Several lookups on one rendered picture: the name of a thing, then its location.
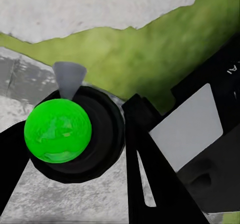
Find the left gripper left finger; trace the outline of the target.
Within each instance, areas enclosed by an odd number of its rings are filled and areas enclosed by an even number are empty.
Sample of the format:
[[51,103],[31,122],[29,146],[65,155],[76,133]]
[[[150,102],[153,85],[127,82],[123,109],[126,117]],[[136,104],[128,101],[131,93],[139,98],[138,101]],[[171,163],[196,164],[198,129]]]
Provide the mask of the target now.
[[30,158],[21,121],[0,133],[0,216],[2,215]]

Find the insectifuge atomizer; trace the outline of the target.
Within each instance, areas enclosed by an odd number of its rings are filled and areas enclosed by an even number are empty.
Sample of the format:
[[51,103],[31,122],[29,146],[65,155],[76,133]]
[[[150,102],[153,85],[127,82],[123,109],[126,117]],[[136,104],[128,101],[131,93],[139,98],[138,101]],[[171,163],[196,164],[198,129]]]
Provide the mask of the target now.
[[53,70],[58,90],[27,117],[26,151],[47,178],[81,184],[99,178],[120,158],[126,125],[108,95],[81,86],[86,67],[60,61],[53,64]]

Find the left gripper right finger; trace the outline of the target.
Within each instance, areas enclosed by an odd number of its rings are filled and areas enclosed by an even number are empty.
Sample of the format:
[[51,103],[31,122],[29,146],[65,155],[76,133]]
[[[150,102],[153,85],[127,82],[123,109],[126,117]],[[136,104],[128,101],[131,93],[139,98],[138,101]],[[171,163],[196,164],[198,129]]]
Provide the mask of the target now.
[[[128,117],[125,146],[129,224],[210,224],[149,132]],[[145,204],[137,151],[156,208]]]

